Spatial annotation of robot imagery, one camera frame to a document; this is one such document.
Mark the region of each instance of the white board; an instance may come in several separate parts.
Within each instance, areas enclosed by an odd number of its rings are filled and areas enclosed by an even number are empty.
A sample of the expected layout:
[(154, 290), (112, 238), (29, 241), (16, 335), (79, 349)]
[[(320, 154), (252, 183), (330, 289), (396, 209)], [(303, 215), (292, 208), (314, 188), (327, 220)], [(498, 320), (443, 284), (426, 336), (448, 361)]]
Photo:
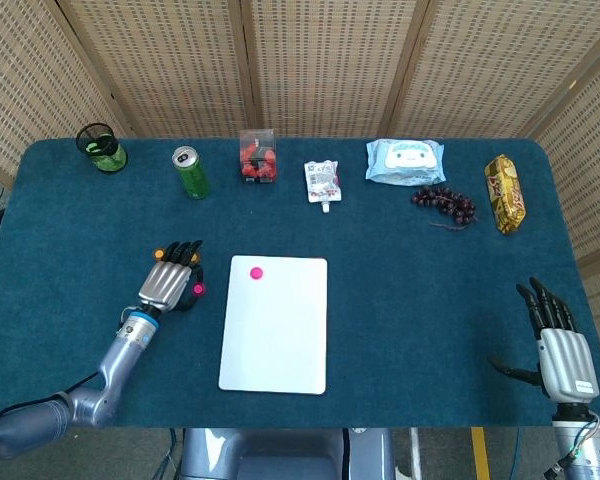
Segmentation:
[(320, 395), (326, 355), (327, 261), (234, 256), (220, 388)]

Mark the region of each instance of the wet wipes package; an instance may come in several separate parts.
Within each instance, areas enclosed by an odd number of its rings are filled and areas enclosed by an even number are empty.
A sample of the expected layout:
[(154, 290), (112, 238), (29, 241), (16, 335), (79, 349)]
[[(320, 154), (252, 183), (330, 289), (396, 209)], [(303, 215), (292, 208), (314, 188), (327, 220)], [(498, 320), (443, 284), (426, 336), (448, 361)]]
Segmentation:
[(433, 140), (391, 140), (367, 143), (365, 178), (391, 185), (433, 185), (446, 180), (442, 171), (444, 145)]

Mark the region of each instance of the clear plastic box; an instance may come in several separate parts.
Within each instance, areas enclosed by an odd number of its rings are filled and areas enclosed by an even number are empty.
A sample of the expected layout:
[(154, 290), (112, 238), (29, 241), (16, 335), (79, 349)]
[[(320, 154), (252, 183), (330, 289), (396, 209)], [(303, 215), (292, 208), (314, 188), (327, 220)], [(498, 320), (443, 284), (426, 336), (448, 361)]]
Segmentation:
[(276, 137), (273, 130), (240, 130), (240, 171), (246, 183), (276, 181)]

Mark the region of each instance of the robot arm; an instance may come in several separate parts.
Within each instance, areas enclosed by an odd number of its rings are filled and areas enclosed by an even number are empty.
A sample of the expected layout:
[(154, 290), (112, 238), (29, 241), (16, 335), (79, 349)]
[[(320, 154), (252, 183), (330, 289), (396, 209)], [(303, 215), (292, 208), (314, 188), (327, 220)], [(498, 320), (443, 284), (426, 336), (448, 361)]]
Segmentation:
[[(161, 315), (189, 309), (204, 294), (197, 253), (201, 243), (176, 242), (166, 250), (156, 250), (157, 263), (138, 294), (140, 305), (124, 320), (100, 362), (101, 390), (79, 386), (0, 417), (0, 459), (59, 440), (72, 425), (102, 427), (111, 420), (131, 371), (160, 326)], [(196, 279), (193, 293), (183, 299), (192, 275)]]
[(536, 296), (516, 285), (529, 310), (538, 346), (537, 371), (510, 368), (489, 358), (494, 368), (515, 380), (542, 387), (557, 403), (553, 426), (560, 459), (545, 472), (553, 480), (564, 471), (568, 480), (600, 480), (600, 417), (588, 404), (600, 394), (586, 338), (576, 330), (565, 302), (532, 278)]

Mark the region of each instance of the blue tablecloth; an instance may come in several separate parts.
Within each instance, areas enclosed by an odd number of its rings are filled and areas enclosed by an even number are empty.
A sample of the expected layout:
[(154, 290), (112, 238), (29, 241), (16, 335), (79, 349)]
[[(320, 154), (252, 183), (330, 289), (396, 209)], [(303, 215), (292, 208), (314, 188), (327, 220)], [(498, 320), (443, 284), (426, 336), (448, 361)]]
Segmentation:
[[(279, 180), (244, 185), (237, 140), (123, 140), (129, 164), (99, 173), (72, 139), (41, 141), (22, 160), (0, 231), (0, 408), (91, 373), (136, 302), (152, 251), (203, 239), (208, 293), (164, 318), (120, 404), (117, 425), (545, 425), (555, 407), (497, 374), (498, 354), (533, 369), (536, 345), (515, 291), (530, 275), (571, 304), (600, 343), (546, 155), (528, 140), (442, 140), (447, 185), (477, 205), (464, 231), (429, 225), (413, 189), (364, 180), (366, 140), (279, 139)], [(187, 197), (171, 164), (200, 153), (213, 192)], [(504, 153), (528, 208), (520, 230), (495, 227), (483, 169)], [(342, 202), (325, 215), (306, 198), (303, 162), (338, 160)], [(325, 257), (327, 391), (225, 392), (218, 372), (232, 255)], [(593, 402), (600, 413), (600, 397)]]

